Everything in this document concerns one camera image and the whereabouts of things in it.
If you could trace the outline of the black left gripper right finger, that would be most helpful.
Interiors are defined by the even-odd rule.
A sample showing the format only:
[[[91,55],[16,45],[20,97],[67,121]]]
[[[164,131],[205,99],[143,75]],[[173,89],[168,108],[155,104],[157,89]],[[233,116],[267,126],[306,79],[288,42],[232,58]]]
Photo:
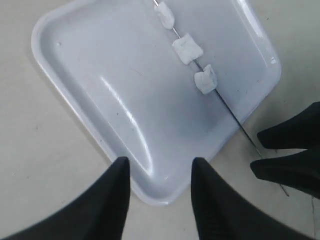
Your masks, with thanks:
[[[191,202],[201,240],[307,240],[236,192],[201,157],[193,160]]]

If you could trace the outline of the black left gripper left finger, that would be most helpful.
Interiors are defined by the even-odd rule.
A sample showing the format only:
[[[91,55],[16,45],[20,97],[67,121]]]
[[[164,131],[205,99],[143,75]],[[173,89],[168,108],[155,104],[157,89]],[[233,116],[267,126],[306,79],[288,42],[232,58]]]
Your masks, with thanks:
[[[130,203],[130,162],[118,157],[84,193],[9,240],[120,240]]]

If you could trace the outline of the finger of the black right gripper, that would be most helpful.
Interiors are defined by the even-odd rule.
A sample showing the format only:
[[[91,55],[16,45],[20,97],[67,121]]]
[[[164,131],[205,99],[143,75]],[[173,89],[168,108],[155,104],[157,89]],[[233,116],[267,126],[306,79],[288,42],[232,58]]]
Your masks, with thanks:
[[[257,133],[266,149],[311,149],[320,145],[320,103],[314,102],[296,116]]]
[[[292,155],[255,160],[250,164],[260,179],[285,185],[320,198],[320,150],[307,149]]]

